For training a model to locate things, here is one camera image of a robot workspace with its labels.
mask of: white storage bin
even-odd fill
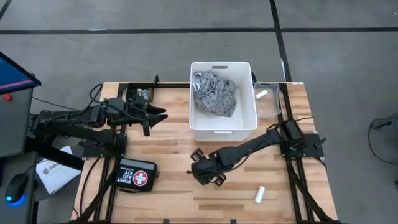
[[[212,70],[221,78],[235,82],[236,107],[232,117],[222,117],[199,110],[193,100],[194,89],[190,85],[189,125],[197,141],[243,141],[257,128],[256,103],[250,64],[247,62],[194,62],[192,76],[196,72]]]

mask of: white paper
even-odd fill
[[[61,151],[72,155],[72,150],[69,146],[63,147]],[[60,165],[54,161],[38,163],[36,165],[36,172],[49,194],[54,194],[81,173],[81,171]]]

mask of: small white roll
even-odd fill
[[[267,90],[263,90],[260,93],[256,94],[256,100],[260,99],[261,97],[267,95],[268,91]]]
[[[266,188],[265,187],[263,187],[263,186],[260,186],[259,187],[259,191],[257,192],[257,195],[256,195],[256,199],[254,199],[254,201],[256,202],[256,203],[261,203],[262,202],[262,198],[263,198],[263,196],[264,196],[264,192],[266,191]]]

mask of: monitor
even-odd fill
[[[0,52],[0,95],[41,86],[41,82]]]

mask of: computer mouse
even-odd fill
[[[29,176],[26,174],[17,174],[15,175],[6,189],[6,201],[9,203],[16,203],[21,199],[24,194],[27,180]]]

